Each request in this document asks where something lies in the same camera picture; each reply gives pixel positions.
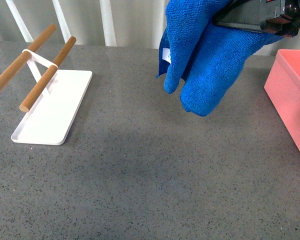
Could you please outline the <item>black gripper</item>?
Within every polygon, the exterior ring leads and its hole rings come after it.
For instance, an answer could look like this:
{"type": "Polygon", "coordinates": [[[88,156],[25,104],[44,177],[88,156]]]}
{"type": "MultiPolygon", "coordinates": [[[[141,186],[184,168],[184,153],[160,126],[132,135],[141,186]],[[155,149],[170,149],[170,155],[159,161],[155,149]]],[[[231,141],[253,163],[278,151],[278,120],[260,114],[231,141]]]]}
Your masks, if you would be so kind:
{"type": "Polygon", "coordinates": [[[232,0],[217,12],[216,26],[293,38],[300,31],[300,0],[232,0]]]}

